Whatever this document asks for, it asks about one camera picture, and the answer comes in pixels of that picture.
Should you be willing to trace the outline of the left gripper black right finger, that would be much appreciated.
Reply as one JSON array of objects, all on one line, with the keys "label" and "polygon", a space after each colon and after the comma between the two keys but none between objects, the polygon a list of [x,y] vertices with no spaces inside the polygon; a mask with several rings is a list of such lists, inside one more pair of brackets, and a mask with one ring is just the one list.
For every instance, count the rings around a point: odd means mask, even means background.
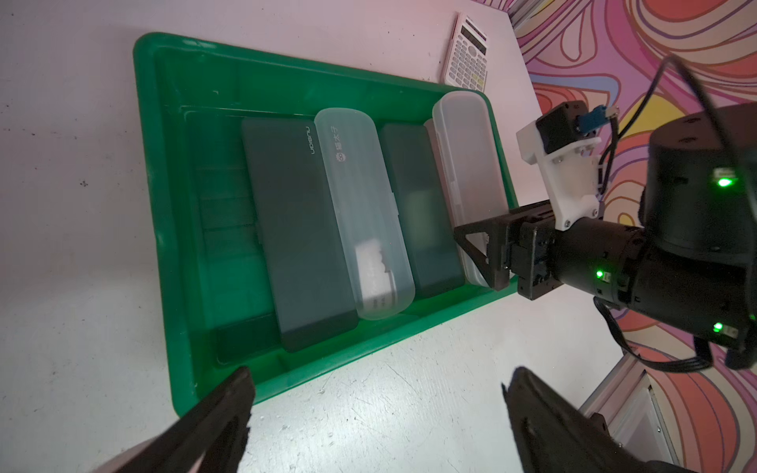
[{"label": "left gripper black right finger", "polygon": [[516,368],[511,382],[502,386],[502,392],[523,471],[685,470],[663,461],[640,461],[525,367]]}]

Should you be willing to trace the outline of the white translucent pencil case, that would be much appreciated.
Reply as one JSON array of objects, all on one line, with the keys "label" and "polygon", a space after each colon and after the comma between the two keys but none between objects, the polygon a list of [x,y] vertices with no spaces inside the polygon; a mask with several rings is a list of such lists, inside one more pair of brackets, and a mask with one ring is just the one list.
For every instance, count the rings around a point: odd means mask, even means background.
[{"label": "white translucent pencil case", "polygon": [[488,102],[470,91],[445,94],[433,108],[438,170],[456,228],[509,212]]}]

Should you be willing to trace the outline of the dark green translucent pencil case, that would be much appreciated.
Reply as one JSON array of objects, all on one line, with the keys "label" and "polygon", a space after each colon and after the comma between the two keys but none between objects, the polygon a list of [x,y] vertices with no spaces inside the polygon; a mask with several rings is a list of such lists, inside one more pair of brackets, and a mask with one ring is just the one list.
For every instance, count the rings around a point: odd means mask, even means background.
[{"label": "dark green translucent pencil case", "polygon": [[429,299],[465,283],[432,144],[422,125],[388,122],[378,131],[415,282]]}]

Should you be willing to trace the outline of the grey-pink translucent pencil case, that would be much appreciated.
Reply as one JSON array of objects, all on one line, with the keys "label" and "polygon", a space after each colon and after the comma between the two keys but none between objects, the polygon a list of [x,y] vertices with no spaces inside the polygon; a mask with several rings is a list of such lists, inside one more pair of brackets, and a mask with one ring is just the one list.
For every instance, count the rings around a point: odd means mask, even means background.
[{"label": "grey-pink translucent pencil case", "polygon": [[438,141],[436,128],[435,128],[433,119],[429,118],[428,120],[426,120],[424,123],[424,127],[426,128],[428,136],[429,136],[435,162],[439,164],[441,163],[441,154],[440,154],[439,141]]}]

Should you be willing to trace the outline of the green plastic storage tray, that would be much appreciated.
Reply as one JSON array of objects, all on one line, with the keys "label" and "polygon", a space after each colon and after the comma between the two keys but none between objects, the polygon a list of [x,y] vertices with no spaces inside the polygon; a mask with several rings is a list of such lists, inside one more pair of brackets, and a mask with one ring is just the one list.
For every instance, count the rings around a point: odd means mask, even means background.
[{"label": "green plastic storage tray", "polygon": [[449,89],[166,33],[142,35],[133,60],[177,414],[242,366],[264,402],[501,299],[466,284],[287,352],[255,233],[242,119],[339,106],[377,122],[423,124]]}]

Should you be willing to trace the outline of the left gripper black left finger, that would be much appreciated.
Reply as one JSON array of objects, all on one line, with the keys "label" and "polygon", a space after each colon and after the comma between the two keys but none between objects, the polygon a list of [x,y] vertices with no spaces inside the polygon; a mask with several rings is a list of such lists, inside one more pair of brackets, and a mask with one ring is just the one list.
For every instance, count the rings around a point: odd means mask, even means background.
[{"label": "left gripper black left finger", "polygon": [[236,369],[119,472],[236,472],[248,444],[255,386]]}]

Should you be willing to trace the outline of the frosted white pencil case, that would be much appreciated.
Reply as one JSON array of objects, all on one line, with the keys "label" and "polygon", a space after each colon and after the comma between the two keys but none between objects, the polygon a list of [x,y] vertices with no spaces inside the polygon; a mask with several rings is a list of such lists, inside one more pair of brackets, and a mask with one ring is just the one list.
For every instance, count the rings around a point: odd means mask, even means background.
[{"label": "frosted white pencil case", "polygon": [[375,123],[360,110],[326,108],[315,128],[358,315],[398,315],[415,285]]}]

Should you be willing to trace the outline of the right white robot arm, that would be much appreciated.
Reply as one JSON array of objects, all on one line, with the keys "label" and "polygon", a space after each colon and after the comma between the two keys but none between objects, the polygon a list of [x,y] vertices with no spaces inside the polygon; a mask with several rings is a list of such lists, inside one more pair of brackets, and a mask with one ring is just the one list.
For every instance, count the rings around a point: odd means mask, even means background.
[{"label": "right white robot arm", "polygon": [[488,286],[536,300],[567,285],[590,294],[619,345],[613,309],[630,309],[689,333],[692,358],[661,372],[756,363],[756,108],[699,112],[664,124],[650,141],[642,223],[559,218],[548,201],[459,226],[455,240]]}]

